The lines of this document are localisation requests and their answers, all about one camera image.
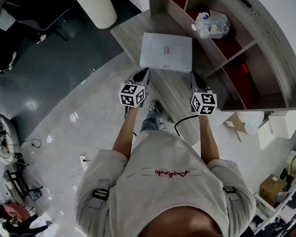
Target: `black and white marker cube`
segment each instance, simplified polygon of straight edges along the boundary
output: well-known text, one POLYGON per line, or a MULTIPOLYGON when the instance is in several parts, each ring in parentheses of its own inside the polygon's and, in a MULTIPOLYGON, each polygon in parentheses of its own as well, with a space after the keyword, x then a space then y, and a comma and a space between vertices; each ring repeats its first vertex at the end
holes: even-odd
POLYGON ((118 95, 121 105, 137 107, 145 99, 145 87, 123 83, 118 95))
POLYGON ((217 96, 212 93, 195 92, 191 105, 198 115, 211 115, 217 107, 217 96))

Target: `shoe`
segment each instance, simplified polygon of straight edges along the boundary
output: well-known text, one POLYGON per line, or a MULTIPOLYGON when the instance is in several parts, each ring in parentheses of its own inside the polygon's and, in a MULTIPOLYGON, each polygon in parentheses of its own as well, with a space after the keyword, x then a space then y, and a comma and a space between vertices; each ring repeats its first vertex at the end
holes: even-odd
POLYGON ((39 41, 39 42, 36 42, 36 44, 41 43, 41 42, 44 41, 45 39, 46 39, 46 34, 42 34, 42 35, 40 36, 40 41, 39 41))
POLYGON ((167 131, 167 128, 166 128, 166 126, 164 125, 164 123, 160 123, 160 124, 159 124, 159 127, 158 127, 158 130, 159 130, 159 131, 167 131))
POLYGON ((159 102, 157 100, 152 100, 150 105, 149 105, 148 110, 149 111, 154 111, 155 110, 155 111, 159 112, 158 106, 159 106, 159 102))
POLYGON ((46 220, 46 225, 50 227, 53 223, 50 220, 46 220))
POLYGON ((12 60, 11 60, 10 63, 9 63, 9 67, 12 66, 12 64, 13 64, 13 62, 14 62, 14 60, 15 60, 15 57, 16 57, 16 52, 14 52, 14 53, 12 54, 12 60))

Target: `plastic bag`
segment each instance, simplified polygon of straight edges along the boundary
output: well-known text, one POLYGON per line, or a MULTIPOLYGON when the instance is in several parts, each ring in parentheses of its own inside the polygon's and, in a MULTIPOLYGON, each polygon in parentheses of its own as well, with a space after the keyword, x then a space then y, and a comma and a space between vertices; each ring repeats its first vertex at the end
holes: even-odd
POLYGON ((196 29, 202 39, 221 39, 229 32, 230 21, 225 14, 210 10, 199 13, 196 18, 196 29))

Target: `white cardboard box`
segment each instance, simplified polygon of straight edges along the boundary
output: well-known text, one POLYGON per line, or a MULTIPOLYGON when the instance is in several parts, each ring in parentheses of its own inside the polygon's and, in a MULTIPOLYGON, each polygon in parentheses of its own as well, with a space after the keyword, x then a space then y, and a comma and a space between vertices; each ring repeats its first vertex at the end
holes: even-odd
POLYGON ((271 113, 268 119, 277 137, 290 139, 296 130, 296 110, 271 113))
POLYGON ((192 38, 144 33, 140 67, 191 72, 192 38))
POLYGON ((261 150, 266 149, 276 139, 276 136, 272 133, 269 120, 260 126, 258 136, 261 150))

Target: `power strip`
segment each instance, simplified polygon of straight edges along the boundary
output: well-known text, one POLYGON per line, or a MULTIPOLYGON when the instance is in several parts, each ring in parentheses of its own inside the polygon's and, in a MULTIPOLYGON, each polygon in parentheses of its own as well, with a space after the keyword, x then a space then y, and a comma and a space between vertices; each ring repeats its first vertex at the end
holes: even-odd
POLYGON ((88 168, 88 155, 86 153, 82 153, 80 155, 80 162, 83 171, 86 171, 88 168))

